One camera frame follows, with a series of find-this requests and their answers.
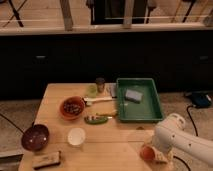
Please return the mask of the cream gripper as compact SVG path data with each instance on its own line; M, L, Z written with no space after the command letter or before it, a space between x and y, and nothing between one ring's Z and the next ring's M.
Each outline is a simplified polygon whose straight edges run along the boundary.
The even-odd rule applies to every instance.
M143 146L149 146L154 150L155 158L153 161L147 161L147 162L154 162L157 164L168 164L172 160L171 154L164 154L161 151L157 150L154 146L144 144Z

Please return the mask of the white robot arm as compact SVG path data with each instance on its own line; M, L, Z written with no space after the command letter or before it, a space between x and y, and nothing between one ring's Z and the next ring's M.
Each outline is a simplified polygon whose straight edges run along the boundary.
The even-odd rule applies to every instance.
M167 155L173 147L182 150L213 167L213 141L194 136L184 131L185 119L171 113L154 128L150 145L143 145L140 157L145 161L157 161L157 155Z

